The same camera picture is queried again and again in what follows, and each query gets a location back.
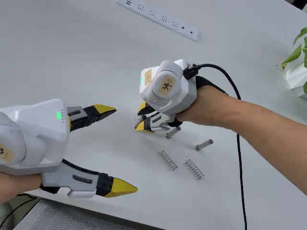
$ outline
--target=power cord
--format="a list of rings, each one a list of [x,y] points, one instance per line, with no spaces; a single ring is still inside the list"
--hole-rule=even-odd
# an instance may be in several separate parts
[[[26,196],[27,194],[19,194],[17,196]],[[17,210],[19,209],[21,206],[35,200],[37,197],[34,196],[33,198],[31,198],[30,200],[27,200],[25,202],[23,202],[21,205],[17,206],[12,212],[10,212],[10,214],[7,215],[7,217],[4,219],[4,221],[2,221],[2,223],[0,224],[0,229],[2,228],[2,226],[4,225],[5,221]]]
[[[187,68],[185,68],[183,70],[183,76],[187,80],[189,80],[192,77],[196,76],[198,74],[198,71],[201,68],[205,68],[205,67],[214,68],[214,69],[217,69],[218,71],[222,72],[225,75],[225,77],[228,79],[228,81],[231,84],[232,88],[234,89],[234,91],[236,93],[237,99],[241,100],[241,96],[240,96],[239,90],[237,89],[235,83],[233,82],[233,80],[231,79],[229,74],[224,69],[222,69],[221,67],[219,67],[217,65],[214,65],[214,64],[201,64],[201,65],[192,64],[192,65],[188,66]],[[243,170],[242,170],[242,157],[241,157],[241,147],[240,147],[240,135],[238,133],[236,134],[236,143],[237,143],[238,156],[239,156],[240,189],[241,189],[241,200],[242,200],[242,211],[243,211],[243,219],[244,219],[244,229],[247,230],[248,229],[248,222],[247,222],[246,212],[245,212],[244,188],[243,188],[243,173],[242,173]]]

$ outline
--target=forearm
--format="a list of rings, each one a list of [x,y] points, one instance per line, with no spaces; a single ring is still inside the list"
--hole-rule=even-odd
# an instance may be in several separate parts
[[[38,189],[42,184],[39,174],[27,176],[11,176],[0,172],[0,204],[16,195]]]
[[[307,126],[261,106],[231,99],[223,125],[245,138],[307,195]]]

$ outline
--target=green leaf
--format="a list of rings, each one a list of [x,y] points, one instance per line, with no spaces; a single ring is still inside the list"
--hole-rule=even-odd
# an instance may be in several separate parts
[[[303,89],[304,89],[304,93],[307,94],[307,81],[305,82]]]
[[[307,37],[304,37],[305,47],[303,48],[304,56],[304,66],[307,68]]]
[[[302,53],[302,44],[300,44],[294,51],[293,53],[282,63],[282,68],[284,69],[287,65],[287,63],[294,61],[295,59],[298,59],[299,56]]]
[[[305,35],[305,34],[307,34],[307,27],[301,29],[301,32],[299,33],[299,35],[296,36],[296,38],[294,39],[294,42],[293,42],[292,47],[294,47],[296,41],[297,41],[301,36],[303,36],[303,35]]]

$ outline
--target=spring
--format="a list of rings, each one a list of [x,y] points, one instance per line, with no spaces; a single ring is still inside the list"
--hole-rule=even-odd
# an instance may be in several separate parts
[[[191,159],[188,159],[185,165],[191,170],[191,172],[195,175],[198,180],[201,180],[205,177],[205,174],[194,164]]]
[[[139,119],[138,119],[138,120],[134,123],[134,125],[133,125],[134,129],[136,129],[136,128],[138,127],[138,125],[139,125],[143,120],[145,120],[145,119],[146,119],[146,116],[144,116],[144,115],[140,116]]]
[[[176,168],[178,168],[176,163],[169,157],[169,155],[164,150],[159,152],[159,156],[166,163],[166,165],[169,168],[169,170],[173,171]]]

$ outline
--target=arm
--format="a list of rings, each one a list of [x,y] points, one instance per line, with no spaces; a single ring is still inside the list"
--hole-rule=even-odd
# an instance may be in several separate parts
[[[42,184],[40,175],[11,176],[0,172],[0,204],[5,203],[14,196],[38,189]]]
[[[210,86],[200,88],[194,104],[177,119],[237,132],[307,195],[307,126]]]

